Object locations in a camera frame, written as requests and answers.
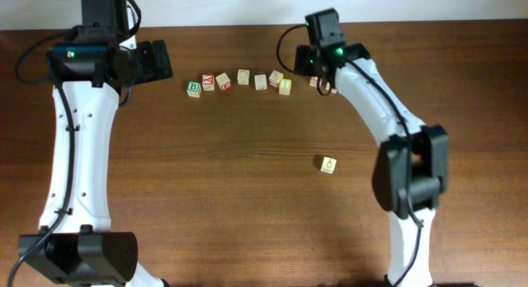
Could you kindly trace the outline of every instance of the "white wall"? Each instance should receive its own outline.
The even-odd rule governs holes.
[[[528,0],[135,0],[143,26],[302,22],[335,7],[341,21],[527,18]],[[0,0],[0,30],[66,28],[81,22],[80,0]]]

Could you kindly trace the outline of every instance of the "yellow cube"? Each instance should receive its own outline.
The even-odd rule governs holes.
[[[279,94],[289,95],[291,91],[291,80],[282,79],[279,82]]]

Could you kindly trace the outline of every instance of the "small cube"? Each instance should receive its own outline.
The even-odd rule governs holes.
[[[270,75],[270,85],[272,85],[275,88],[279,87],[279,82],[281,82],[282,78],[284,77],[284,74],[279,73],[277,71],[273,71]]]
[[[237,80],[240,85],[249,85],[249,71],[247,69],[239,69]]]
[[[227,73],[222,73],[218,76],[216,76],[216,82],[218,83],[218,86],[220,87],[220,90],[225,92],[231,89],[231,80],[229,80]]]
[[[323,165],[321,166],[321,172],[326,172],[332,175],[333,171],[336,169],[336,163],[336,159],[325,157],[323,159]]]
[[[311,77],[310,78],[310,86],[311,87],[316,87],[317,88],[317,80],[318,78],[317,77]],[[327,82],[327,90],[330,89],[330,82]]]
[[[215,90],[215,76],[214,75],[201,75],[201,86],[205,91]]]
[[[266,81],[265,74],[255,76],[255,89],[256,90],[266,90],[267,89],[267,81]]]
[[[291,80],[284,79],[284,78],[280,80],[279,94],[289,95],[290,91],[291,91]]]
[[[190,97],[200,98],[201,85],[198,82],[189,82],[189,85],[187,86],[187,94]]]

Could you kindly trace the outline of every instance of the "table surface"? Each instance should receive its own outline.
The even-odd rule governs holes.
[[[342,96],[306,78],[290,96],[236,85],[187,96],[202,73],[280,69],[286,26],[145,28],[164,39],[175,77],[133,88],[111,135],[113,231],[134,232],[139,259],[182,285],[330,285],[381,279],[389,264],[386,213],[370,178],[377,149]],[[528,285],[528,21],[344,24],[384,80],[430,125],[450,134],[450,188],[431,235],[435,282]],[[0,32],[0,285],[17,239],[35,233],[49,189],[54,103],[49,84],[14,78],[17,57],[53,31]],[[288,64],[295,31],[283,46]],[[45,49],[23,68],[46,72]],[[337,159],[333,175],[314,157]],[[23,266],[16,286],[49,286]]]

